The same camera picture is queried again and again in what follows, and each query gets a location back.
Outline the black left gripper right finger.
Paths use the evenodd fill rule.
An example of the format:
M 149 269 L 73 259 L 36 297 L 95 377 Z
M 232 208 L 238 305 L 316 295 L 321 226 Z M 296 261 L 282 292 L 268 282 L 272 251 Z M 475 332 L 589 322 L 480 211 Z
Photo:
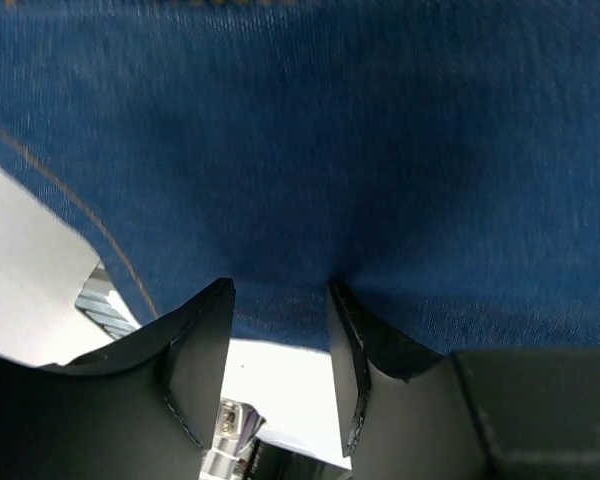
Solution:
M 441 355 L 342 282 L 327 320 L 356 479 L 600 479 L 600 349 Z

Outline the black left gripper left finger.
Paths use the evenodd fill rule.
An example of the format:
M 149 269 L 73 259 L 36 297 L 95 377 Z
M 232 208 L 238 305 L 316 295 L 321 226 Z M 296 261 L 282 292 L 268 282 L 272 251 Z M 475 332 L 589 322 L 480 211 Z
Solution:
M 210 449 L 235 287 L 67 365 L 0 357 L 0 479 L 195 479 Z

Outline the dark blue denim trousers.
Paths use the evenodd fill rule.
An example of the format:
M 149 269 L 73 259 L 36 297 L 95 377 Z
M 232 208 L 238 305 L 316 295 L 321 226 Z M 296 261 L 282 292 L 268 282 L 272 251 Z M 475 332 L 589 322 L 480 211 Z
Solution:
M 143 323 L 600 346 L 600 1 L 0 1 L 0 168 Z

